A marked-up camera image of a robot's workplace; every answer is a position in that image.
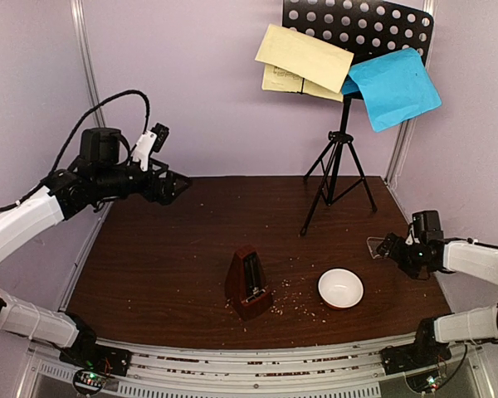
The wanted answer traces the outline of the clear plastic metronome cover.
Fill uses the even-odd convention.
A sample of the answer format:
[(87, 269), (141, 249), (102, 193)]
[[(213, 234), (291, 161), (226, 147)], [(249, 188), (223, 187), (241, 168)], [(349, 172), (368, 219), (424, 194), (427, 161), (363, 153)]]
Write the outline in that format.
[(371, 237), (368, 237), (366, 240), (369, 254), (373, 260), (379, 260), (379, 259), (386, 258), (386, 257), (382, 257), (382, 256), (378, 255), (375, 251), (377, 246), (382, 242), (383, 239), (384, 238), (381, 238), (381, 237), (372, 237), (371, 236)]

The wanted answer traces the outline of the red wooden metronome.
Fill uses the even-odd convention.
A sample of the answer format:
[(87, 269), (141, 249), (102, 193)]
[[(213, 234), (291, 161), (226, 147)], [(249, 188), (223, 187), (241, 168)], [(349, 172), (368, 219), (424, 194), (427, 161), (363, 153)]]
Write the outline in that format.
[(273, 305), (270, 285), (252, 245), (235, 251), (224, 283), (226, 300), (242, 321), (261, 316)]

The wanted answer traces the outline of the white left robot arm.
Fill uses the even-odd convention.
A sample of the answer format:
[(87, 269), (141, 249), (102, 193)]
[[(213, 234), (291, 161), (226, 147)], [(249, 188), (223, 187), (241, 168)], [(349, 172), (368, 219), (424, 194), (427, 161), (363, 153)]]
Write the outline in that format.
[[(43, 178), (25, 201), (0, 214), (0, 263), (43, 231), (92, 206), (139, 194), (166, 206), (188, 189), (188, 177), (151, 156), (163, 147), (168, 127), (156, 124), (130, 147), (119, 129), (92, 128), (81, 135), (80, 152), (70, 166)], [(85, 368), (102, 362), (94, 332), (75, 316), (41, 308), (0, 289), (0, 330), (49, 342)]]

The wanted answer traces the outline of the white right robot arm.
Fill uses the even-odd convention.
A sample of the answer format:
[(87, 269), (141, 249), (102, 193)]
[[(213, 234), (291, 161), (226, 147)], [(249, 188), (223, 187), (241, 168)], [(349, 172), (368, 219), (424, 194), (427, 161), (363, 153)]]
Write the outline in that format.
[(445, 236), (436, 210), (413, 213), (405, 236), (388, 233), (374, 253), (392, 260), (410, 279), (454, 276), (470, 287), (455, 313), (423, 319), (412, 343), (383, 350), (388, 362), (402, 355), (414, 365), (448, 359), (453, 342), (498, 343), (498, 245)]

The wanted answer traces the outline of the white ceramic bowl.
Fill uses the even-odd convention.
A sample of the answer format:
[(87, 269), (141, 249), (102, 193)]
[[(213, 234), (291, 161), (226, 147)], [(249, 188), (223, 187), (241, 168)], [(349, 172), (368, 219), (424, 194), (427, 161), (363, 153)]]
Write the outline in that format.
[(360, 277), (348, 269), (329, 269), (318, 280), (318, 292), (324, 304), (333, 309), (347, 309), (359, 304), (364, 297)]

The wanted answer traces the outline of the blue paper sheet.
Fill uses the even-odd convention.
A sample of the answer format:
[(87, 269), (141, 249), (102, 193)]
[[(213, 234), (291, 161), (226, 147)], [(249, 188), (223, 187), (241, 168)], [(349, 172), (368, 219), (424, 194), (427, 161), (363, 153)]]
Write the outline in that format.
[(377, 133), (442, 105), (422, 57), (413, 48), (352, 66), (341, 93), (362, 95), (369, 121)]

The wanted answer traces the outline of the yellow sheet music paper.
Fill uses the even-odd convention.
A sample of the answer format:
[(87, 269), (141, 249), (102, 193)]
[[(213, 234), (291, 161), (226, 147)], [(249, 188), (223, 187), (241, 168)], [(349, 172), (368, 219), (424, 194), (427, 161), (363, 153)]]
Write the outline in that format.
[(255, 60), (265, 65), (261, 88), (341, 102), (354, 54), (297, 31), (269, 25)]

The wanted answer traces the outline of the black music stand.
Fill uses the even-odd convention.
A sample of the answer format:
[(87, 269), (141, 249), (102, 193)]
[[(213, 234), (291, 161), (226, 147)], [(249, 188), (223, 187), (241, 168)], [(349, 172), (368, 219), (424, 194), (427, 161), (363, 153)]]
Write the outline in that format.
[[(313, 32), (314, 37), (352, 52), (354, 64), (407, 47), (417, 50), (425, 62), (434, 18), (429, 12), (388, 1), (284, 1), (282, 26), (295, 28), (302, 33)], [(362, 98), (359, 93), (344, 97), (339, 129), (328, 133), (328, 144), (303, 176), (303, 182), (308, 182), (317, 167), (323, 172), (300, 229), (301, 236), (306, 235), (320, 201), (332, 206), (357, 186), (364, 188), (371, 210), (378, 210), (354, 149), (354, 137), (348, 131), (351, 104)], [(345, 147), (352, 155), (359, 176), (350, 187), (338, 194), (338, 172)]]

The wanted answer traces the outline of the right aluminium corner post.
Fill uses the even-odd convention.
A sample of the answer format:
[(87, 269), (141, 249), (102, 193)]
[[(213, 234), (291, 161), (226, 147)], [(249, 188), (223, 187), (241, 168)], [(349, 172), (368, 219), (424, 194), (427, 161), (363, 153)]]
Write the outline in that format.
[[(433, 18), (436, 18), (438, 6), (438, 0), (424, 0), (422, 2), (422, 10), (429, 13)], [(397, 190), (398, 179), (403, 171), (416, 124), (416, 119), (409, 119), (399, 126), (397, 138), (393, 147), (393, 154), (384, 178), (386, 185), (392, 192)]]

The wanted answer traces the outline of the aluminium corner post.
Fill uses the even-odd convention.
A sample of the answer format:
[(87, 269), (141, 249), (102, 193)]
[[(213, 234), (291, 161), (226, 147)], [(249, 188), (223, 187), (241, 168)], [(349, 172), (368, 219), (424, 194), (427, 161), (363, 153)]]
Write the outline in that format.
[(88, 42), (87, 29), (85, 24), (83, 2), (81, 0), (71, 0), (71, 12), (73, 17), (76, 39), (80, 50), (82, 64), (85, 72), (87, 93), (90, 106), (98, 105), (100, 102), (97, 84), (95, 81), (94, 66), (92, 64), (90, 47)]
[[(436, 18), (438, 6), (438, 0), (424, 0), (422, 2), (422, 10), (429, 13), (433, 18)], [(392, 192), (397, 190), (398, 179), (403, 171), (416, 124), (416, 119), (409, 119), (399, 126), (397, 138), (393, 147), (393, 154), (384, 178), (386, 185)]]

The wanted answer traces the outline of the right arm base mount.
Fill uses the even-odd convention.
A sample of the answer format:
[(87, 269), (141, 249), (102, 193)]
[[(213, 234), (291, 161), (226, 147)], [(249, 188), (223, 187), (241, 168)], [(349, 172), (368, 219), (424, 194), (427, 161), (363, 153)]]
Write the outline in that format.
[(380, 356), (385, 374), (392, 375), (436, 365), (440, 360), (451, 359), (452, 353), (446, 343), (427, 346), (414, 342), (385, 347)]

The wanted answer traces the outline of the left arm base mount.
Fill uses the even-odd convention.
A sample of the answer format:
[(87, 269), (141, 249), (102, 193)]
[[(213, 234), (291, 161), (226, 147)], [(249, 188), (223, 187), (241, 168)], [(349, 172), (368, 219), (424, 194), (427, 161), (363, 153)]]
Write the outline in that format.
[(60, 350), (59, 360), (107, 376), (126, 376), (132, 353), (129, 350), (96, 344), (89, 354)]

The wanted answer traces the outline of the left aluminium corner post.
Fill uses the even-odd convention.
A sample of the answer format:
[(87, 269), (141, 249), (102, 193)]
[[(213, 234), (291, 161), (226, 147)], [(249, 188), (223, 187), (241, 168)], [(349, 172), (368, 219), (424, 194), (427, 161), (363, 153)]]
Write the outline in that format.
[(92, 64), (90, 47), (88, 42), (87, 29), (85, 24), (83, 2), (81, 0), (71, 0), (71, 12), (73, 17), (76, 39), (80, 50), (82, 64), (85, 72), (87, 93), (90, 106), (98, 105), (100, 102), (97, 84), (95, 81), (94, 66)]

